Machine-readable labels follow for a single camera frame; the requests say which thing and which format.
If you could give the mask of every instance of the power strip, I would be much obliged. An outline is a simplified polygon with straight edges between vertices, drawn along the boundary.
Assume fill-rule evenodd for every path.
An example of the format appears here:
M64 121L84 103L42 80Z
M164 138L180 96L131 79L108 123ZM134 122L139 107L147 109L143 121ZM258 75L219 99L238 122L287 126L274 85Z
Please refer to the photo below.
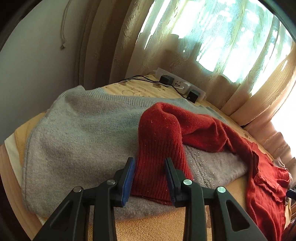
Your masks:
M174 75L164 69L158 68L155 72L155 78L159 80L162 75L168 75L168 76L173 77L174 78L173 86L184 87L184 91L181 92L178 90L179 93L187 94L191 90L196 90L200 94L199 97L197 98L198 102L201 102L203 99L206 98L206 93L203 90L201 90L200 88L198 88L195 85L193 85L192 83L178 77L177 75Z

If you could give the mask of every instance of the wall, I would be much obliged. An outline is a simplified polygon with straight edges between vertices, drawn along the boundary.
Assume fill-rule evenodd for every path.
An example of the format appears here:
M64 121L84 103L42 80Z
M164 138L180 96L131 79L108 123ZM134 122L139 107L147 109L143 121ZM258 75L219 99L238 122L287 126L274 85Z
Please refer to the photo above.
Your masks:
M0 52L0 145L14 130L45 111L73 87L74 68L91 0L43 0L14 29Z

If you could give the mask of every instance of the red sweater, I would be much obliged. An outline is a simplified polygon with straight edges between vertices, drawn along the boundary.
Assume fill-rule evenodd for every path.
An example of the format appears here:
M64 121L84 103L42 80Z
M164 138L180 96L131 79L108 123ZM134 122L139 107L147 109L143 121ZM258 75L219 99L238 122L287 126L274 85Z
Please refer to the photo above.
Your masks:
M248 164L247 212L268 240L280 241L285 226L288 172L274 167L255 143L207 115L194 114L165 103L157 103L143 113L131 194L171 204L164 159L171 157L175 168L183 170L186 178L192 179L183 143L209 152L229 149Z

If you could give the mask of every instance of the black power adapter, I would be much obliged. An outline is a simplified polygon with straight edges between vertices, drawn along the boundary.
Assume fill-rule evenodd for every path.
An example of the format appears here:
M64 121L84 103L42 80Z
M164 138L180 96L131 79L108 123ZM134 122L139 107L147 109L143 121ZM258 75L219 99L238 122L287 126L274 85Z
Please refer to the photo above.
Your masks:
M164 85L173 86L174 78L169 75L162 75L159 79L159 83Z
M195 103L199 96L200 96L199 92L197 92L196 90L191 90L187 95L186 99L191 101L192 103Z

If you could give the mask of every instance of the clothing pile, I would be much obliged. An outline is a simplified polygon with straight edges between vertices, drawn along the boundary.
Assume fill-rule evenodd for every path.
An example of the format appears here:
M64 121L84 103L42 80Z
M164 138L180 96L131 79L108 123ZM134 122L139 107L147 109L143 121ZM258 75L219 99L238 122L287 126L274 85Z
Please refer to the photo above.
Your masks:
M130 156L137 159L133 196L115 211L117 220L174 209L163 168L164 159L171 157L187 178L210 188L249 170L248 214L268 240L280 240L288 171L275 167L217 113L185 99L114 96L81 86L64 92L28 139L25 205L48 217L73 187L99 185Z

